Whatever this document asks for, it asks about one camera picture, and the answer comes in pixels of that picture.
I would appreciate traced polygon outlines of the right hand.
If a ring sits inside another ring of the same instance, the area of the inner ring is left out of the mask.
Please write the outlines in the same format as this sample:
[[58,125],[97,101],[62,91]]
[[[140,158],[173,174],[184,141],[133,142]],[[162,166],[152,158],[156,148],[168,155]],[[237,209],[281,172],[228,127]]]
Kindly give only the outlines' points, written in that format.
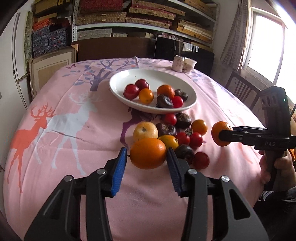
[[[262,184],[267,184],[270,181],[270,173],[267,171],[266,154],[262,150],[259,151],[259,154],[262,155],[259,162],[260,180]],[[274,167],[277,169],[277,177],[273,191],[285,191],[295,187],[295,168],[290,152],[286,152],[285,156],[276,159]]]

